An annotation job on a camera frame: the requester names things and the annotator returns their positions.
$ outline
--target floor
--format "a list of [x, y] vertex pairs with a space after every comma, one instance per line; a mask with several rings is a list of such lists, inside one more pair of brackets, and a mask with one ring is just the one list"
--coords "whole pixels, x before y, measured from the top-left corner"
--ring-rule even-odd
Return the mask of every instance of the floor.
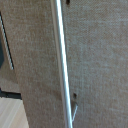
[[0, 128], [29, 128], [22, 100], [0, 98]]

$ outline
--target textured wall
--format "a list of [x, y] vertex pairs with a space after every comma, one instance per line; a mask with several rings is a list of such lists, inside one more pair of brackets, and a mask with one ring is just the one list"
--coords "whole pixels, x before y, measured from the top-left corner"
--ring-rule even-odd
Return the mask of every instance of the textured wall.
[[50, 1], [1, 0], [0, 10], [30, 128], [64, 127]]
[[2, 89], [2, 91], [19, 93], [20, 90], [19, 90], [19, 85], [17, 83], [15, 70], [10, 69], [1, 31], [0, 31], [0, 39], [3, 50], [3, 56], [4, 56], [4, 62], [0, 67], [0, 88]]
[[[30, 128], [64, 128], [50, 1], [1, 0], [0, 10]], [[63, 13], [74, 128], [127, 128], [127, 1], [63, 0]]]

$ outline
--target wall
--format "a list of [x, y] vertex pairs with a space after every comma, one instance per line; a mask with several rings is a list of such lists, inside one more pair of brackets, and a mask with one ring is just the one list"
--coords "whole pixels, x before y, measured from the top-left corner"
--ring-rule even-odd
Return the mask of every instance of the wall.
[[19, 90], [19, 85], [17, 83], [15, 70], [10, 69], [1, 31], [0, 31], [0, 41], [1, 41], [0, 43], [1, 49], [3, 51], [3, 63], [0, 67], [0, 88], [2, 91], [19, 93], [20, 90]]
[[63, 1], [75, 128], [128, 127], [128, 2]]
[[[74, 128], [128, 127], [126, 0], [63, 0]], [[0, 2], [30, 128], [63, 128], [50, 1]]]
[[50, 1], [1, 0], [30, 128], [64, 127]]

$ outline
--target white floor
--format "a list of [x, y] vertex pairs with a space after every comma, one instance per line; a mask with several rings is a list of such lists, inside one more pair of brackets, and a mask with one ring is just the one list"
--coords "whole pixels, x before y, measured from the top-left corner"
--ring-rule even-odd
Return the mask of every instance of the white floor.
[[22, 100], [0, 98], [0, 128], [29, 128]]

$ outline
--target vertical metal strip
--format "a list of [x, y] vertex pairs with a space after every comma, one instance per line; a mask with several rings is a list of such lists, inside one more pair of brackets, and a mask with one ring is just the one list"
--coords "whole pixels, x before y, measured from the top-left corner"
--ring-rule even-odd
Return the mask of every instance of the vertical metal strip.
[[71, 102], [68, 83], [67, 59], [61, 0], [51, 0], [54, 34], [56, 41], [58, 67], [60, 75], [61, 95], [65, 119], [65, 128], [72, 128]]
[[1, 31], [2, 31], [2, 36], [3, 36], [3, 40], [4, 40], [4, 45], [5, 45], [5, 49], [6, 49], [6, 53], [7, 53], [7, 57], [8, 57], [9, 65], [10, 65], [10, 69], [13, 70], [14, 67], [13, 67], [13, 63], [12, 63], [10, 50], [9, 50], [9, 47], [8, 47], [8, 42], [7, 42], [7, 39], [6, 39], [5, 30], [4, 30], [4, 26], [3, 26], [3, 21], [2, 21], [1, 15], [0, 15], [0, 27], [1, 27]]

